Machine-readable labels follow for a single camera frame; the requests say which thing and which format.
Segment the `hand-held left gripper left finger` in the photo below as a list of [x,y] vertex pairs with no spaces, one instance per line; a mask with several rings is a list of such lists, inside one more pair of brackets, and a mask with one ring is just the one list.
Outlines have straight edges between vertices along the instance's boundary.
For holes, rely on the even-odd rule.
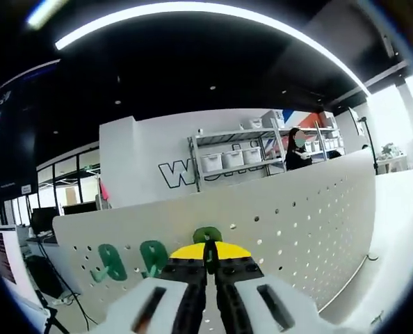
[[104,332],[198,333],[206,307],[205,246],[176,250],[164,267],[114,302]]

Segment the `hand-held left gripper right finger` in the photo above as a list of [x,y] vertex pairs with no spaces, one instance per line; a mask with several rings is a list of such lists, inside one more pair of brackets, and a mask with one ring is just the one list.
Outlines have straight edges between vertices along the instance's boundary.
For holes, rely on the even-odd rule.
[[315,303],[274,276],[263,274],[245,249],[208,243],[208,272],[226,333],[334,333]]

